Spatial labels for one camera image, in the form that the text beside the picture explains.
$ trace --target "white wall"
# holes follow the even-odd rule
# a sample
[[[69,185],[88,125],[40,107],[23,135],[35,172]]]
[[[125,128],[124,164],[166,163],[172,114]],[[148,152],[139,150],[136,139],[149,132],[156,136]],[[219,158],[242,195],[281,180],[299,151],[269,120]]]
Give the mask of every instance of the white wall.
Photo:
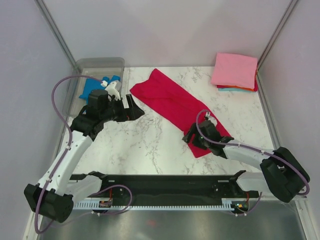
[[[260,57],[290,0],[44,0],[75,60],[211,66],[216,53]]]
[[[0,33],[0,238],[19,240],[30,213],[24,188],[49,167],[59,137],[51,90],[71,66],[33,0],[1,0]]]
[[[310,175],[310,201],[320,224],[319,12],[319,0],[299,2],[261,76],[280,141]]]

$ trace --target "metal floor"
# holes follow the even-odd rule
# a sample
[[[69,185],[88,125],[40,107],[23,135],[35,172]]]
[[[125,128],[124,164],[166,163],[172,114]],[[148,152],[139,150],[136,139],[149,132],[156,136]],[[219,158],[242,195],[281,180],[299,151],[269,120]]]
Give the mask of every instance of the metal floor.
[[[69,219],[84,211],[74,211]],[[248,216],[219,211],[132,210],[86,215],[39,240],[305,240],[294,201],[262,201]]]

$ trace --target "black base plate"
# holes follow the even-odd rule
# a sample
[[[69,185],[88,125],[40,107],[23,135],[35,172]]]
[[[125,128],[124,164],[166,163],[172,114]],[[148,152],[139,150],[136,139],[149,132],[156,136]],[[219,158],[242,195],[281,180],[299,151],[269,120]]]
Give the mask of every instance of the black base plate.
[[[74,174],[70,180],[81,180],[85,174]],[[103,175],[101,190],[112,185],[125,185],[133,194],[131,206],[220,206],[222,199],[247,198],[233,175]],[[108,198],[106,191],[99,198]],[[257,191],[249,192],[258,198]],[[112,189],[112,205],[126,206],[130,200],[124,188]]]

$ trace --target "white marble surface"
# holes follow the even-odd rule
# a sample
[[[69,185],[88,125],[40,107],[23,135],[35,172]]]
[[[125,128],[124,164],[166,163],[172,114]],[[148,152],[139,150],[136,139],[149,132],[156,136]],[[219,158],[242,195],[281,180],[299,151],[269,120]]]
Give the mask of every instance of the white marble surface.
[[[154,67],[124,70],[126,92],[149,78]],[[246,144],[273,148],[257,93],[219,92],[210,84],[213,67],[158,67],[173,81],[205,103],[229,133]],[[74,173],[105,174],[235,174],[258,170],[213,154],[194,158],[183,133],[138,99],[145,115],[133,122],[108,122],[84,153]]]

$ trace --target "pink towel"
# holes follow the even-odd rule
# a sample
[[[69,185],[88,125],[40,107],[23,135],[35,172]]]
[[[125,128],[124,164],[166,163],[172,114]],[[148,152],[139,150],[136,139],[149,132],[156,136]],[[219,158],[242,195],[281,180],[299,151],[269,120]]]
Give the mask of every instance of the pink towel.
[[[257,64],[256,57],[218,52],[211,83],[254,89]]]
[[[147,81],[134,85],[130,92],[168,119],[184,134],[187,134],[191,125],[196,121],[197,114],[203,109],[209,109],[158,69],[152,71]],[[205,113],[200,116],[201,122],[204,120],[204,116]],[[218,119],[216,129],[222,136],[230,136]],[[196,158],[211,153],[209,150],[193,146],[192,143],[189,143],[188,146]]]

